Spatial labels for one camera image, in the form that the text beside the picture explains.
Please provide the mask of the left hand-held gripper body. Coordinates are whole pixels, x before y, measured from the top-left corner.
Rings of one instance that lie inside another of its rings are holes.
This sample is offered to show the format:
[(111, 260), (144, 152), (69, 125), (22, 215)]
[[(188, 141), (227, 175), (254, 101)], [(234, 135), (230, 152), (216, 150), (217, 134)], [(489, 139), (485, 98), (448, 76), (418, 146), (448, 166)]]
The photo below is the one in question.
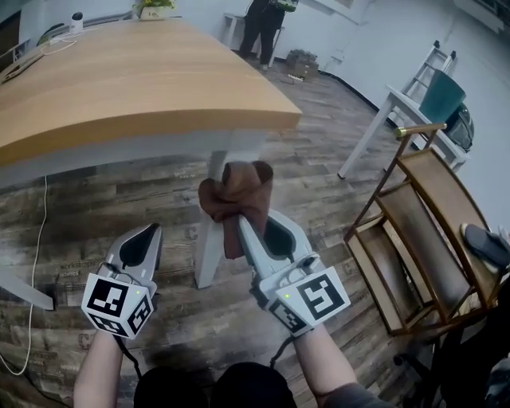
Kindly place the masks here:
[(96, 273), (88, 275), (82, 311), (95, 328), (135, 339), (155, 310), (153, 276), (158, 267), (157, 257), (137, 266), (108, 257)]

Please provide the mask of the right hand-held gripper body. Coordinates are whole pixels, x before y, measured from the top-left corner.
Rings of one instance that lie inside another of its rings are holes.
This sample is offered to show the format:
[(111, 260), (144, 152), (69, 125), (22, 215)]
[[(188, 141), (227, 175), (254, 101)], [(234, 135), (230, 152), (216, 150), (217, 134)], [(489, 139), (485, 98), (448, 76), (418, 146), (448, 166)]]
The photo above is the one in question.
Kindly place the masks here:
[(259, 307), (273, 315), (297, 338), (347, 308), (351, 302), (333, 267), (310, 253), (276, 271), (253, 266), (250, 292)]

